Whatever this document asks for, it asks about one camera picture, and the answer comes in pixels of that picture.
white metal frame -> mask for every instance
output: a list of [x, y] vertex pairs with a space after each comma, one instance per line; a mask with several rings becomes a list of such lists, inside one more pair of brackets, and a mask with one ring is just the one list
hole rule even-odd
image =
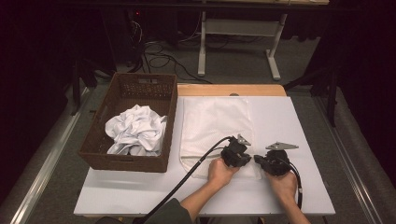
[[239, 21], [239, 20], [217, 20], [207, 19], [206, 13], [202, 12], [201, 22], [201, 47], [198, 60], [198, 76], [205, 76], [206, 50], [205, 37], [206, 34], [216, 35], [255, 35], [255, 36], [272, 36], [274, 44], [271, 49], [267, 49], [266, 58], [271, 68], [274, 80], [280, 80], [280, 74], [276, 66], [275, 52], [282, 35], [283, 27], [287, 14], [282, 14], [280, 21]]

white table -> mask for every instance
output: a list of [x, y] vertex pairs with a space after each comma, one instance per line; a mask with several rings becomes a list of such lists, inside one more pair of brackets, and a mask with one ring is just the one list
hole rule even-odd
[[[75, 215], [143, 216], [174, 188], [186, 174], [178, 157], [183, 118], [182, 104], [185, 97], [179, 96], [177, 101], [168, 171], [165, 174], [153, 174], [90, 169], [78, 198]], [[331, 199], [324, 187], [291, 99], [285, 96], [244, 97], [249, 100], [255, 132], [252, 144], [258, 148], [258, 154], [264, 156], [267, 151], [265, 147], [276, 141], [298, 145], [299, 149], [289, 150], [288, 154], [301, 175], [304, 189], [303, 212], [314, 216], [334, 214]], [[181, 200], [204, 183], [203, 179], [190, 177], [174, 197]], [[283, 210], [265, 177], [233, 179], [201, 211], [202, 216], [264, 216], [281, 213]]]

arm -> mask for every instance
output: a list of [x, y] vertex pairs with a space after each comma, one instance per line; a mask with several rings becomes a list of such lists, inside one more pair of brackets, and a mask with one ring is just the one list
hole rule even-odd
[[239, 167], [228, 167], [222, 158], [215, 159], [210, 163], [207, 182], [180, 203], [189, 211], [191, 220], [198, 217], [201, 209], [213, 195], [230, 183], [233, 174], [238, 170]]
[[288, 172], [282, 176], [274, 176], [265, 173], [271, 182], [271, 187], [280, 204], [286, 211], [290, 224], [310, 223], [295, 202], [297, 190], [297, 178], [294, 173]]
[[177, 199], [171, 199], [169, 202], [164, 204], [156, 213], [154, 213], [145, 224], [160, 224], [160, 223], [172, 223], [172, 224], [192, 224], [189, 212], [180, 206]]

wicker basket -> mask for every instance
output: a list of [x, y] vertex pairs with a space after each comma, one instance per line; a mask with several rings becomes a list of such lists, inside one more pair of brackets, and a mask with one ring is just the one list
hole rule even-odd
[[[167, 116], [160, 156], [107, 154], [114, 144], [107, 136], [108, 120], [134, 105], [149, 105], [160, 116]], [[95, 170], [165, 173], [177, 106], [177, 78], [174, 75], [116, 73], [106, 97], [97, 110], [79, 156]]]

crumpled white cloth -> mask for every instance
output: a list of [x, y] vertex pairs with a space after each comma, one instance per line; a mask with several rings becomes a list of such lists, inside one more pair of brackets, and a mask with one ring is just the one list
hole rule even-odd
[[114, 139], [107, 154], [159, 156], [165, 127], [166, 116], [147, 105], [135, 105], [106, 123], [106, 133]]
[[[219, 140], [240, 133], [252, 146], [246, 153], [255, 154], [253, 128], [249, 115], [248, 100], [237, 96], [226, 97], [186, 97], [183, 99], [183, 128], [180, 143], [180, 162], [188, 172], [196, 162]], [[225, 140], [218, 147], [228, 146]], [[209, 164], [220, 157], [222, 149], [209, 154], [201, 165], [192, 173], [195, 178], [207, 178]], [[254, 160], [241, 167], [235, 178], [260, 179], [260, 169]]]

